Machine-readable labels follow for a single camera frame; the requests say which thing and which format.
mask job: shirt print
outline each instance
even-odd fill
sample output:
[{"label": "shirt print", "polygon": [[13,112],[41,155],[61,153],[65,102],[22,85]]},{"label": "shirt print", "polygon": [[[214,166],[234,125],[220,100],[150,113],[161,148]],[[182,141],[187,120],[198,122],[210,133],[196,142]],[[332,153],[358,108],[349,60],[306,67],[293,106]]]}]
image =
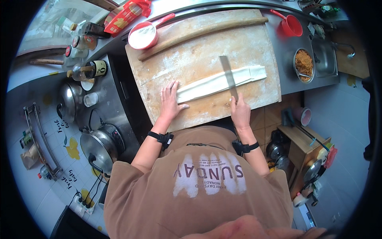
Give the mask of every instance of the shirt print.
[{"label": "shirt print", "polygon": [[220,190],[231,194],[242,194],[247,190],[241,165],[230,152],[201,154],[194,158],[186,154],[183,162],[177,164],[173,177],[176,177],[174,197],[183,189],[190,198],[196,197],[199,189],[205,190],[207,195]]}]

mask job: hand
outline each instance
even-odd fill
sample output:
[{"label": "hand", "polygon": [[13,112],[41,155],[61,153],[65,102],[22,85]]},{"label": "hand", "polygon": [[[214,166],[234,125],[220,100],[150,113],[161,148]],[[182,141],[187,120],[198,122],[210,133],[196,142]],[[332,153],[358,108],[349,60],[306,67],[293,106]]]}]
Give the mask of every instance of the hand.
[{"label": "hand", "polygon": [[249,119],[251,117],[251,107],[244,102],[243,94],[239,93],[239,99],[236,103],[235,97],[231,101],[231,118],[236,130],[245,130],[250,128]]},{"label": "hand", "polygon": [[187,109],[190,106],[187,104],[181,104],[180,106],[176,102],[176,89],[178,88],[179,82],[172,81],[166,88],[160,90],[160,118],[165,120],[168,123],[178,115],[182,109]]}]

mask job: small white plate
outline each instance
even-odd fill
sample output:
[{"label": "small white plate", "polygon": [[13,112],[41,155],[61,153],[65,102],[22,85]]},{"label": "small white plate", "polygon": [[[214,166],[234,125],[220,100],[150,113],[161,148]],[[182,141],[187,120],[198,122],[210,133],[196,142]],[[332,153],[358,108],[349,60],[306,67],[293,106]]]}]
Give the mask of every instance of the small white plate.
[{"label": "small white plate", "polygon": [[88,81],[81,81],[81,86],[84,90],[90,91],[93,88],[95,82],[96,80],[94,78]]}]

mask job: dough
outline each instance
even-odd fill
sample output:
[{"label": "dough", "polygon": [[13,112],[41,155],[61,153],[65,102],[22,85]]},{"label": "dough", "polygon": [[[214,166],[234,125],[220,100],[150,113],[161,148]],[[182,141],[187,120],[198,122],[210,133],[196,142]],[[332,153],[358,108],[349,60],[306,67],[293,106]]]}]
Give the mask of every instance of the dough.
[{"label": "dough", "polygon": [[[260,65],[232,70],[232,75],[236,86],[267,77],[265,67]],[[210,96],[227,89],[229,89],[227,78],[225,77],[224,72],[221,72],[180,88],[176,92],[176,101],[180,104],[186,101]]]}]

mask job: white tile wall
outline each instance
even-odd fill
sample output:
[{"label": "white tile wall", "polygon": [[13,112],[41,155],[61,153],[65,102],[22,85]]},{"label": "white tile wall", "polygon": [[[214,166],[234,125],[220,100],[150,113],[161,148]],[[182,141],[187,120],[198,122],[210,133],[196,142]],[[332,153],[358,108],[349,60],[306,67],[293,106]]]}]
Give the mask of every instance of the white tile wall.
[{"label": "white tile wall", "polygon": [[308,206],[317,226],[342,226],[353,212],[364,189],[369,162],[363,158],[369,144],[369,93],[360,79],[356,88],[340,83],[305,91],[305,105],[312,110],[310,127],[322,137],[332,137],[338,153],[333,165],[318,180],[322,184],[319,203]]},{"label": "white tile wall", "polygon": [[[78,126],[76,124],[69,124],[68,128],[66,128],[65,122],[57,117],[55,102],[50,106],[45,106],[42,104],[44,94],[36,95],[35,99],[30,99],[22,104],[19,102],[19,105],[7,105],[6,145],[12,172],[20,194],[38,226],[49,237],[65,205],[69,205],[76,191],[81,191],[83,188],[89,191],[97,178],[91,173],[91,166],[81,150],[79,143],[81,132],[78,131]],[[20,158],[20,154],[25,152],[26,149],[21,148],[19,140],[22,138],[22,132],[28,128],[23,107],[31,106],[34,101],[37,102],[37,106],[41,110],[39,119],[48,144],[53,151],[53,155],[64,170],[56,182],[38,178],[37,174],[42,167],[40,162],[37,162],[30,170],[26,170]],[[7,104],[14,104],[14,101],[7,100]],[[54,163],[34,120],[34,115],[32,115],[32,126],[35,131],[36,140],[39,142],[46,160],[54,167]],[[76,139],[80,160],[69,156],[67,149],[64,147],[65,136],[67,137],[66,146],[69,146],[71,137]],[[91,191],[91,197],[94,196],[97,185],[98,182]],[[101,182],[98,193],[93,198],[93,201],[98,201],[104,186],[105,183]],[[94,215],[89,216],[85,214],[83,219],[85,221],[89,219],[91,225],[96,229],[98,226],[102,226],[101,232],[107,235],[103,220],[99,221],[100,218],[103,218],[103,210],[98,205],[95,205],[95,208],[96,213]]]}]

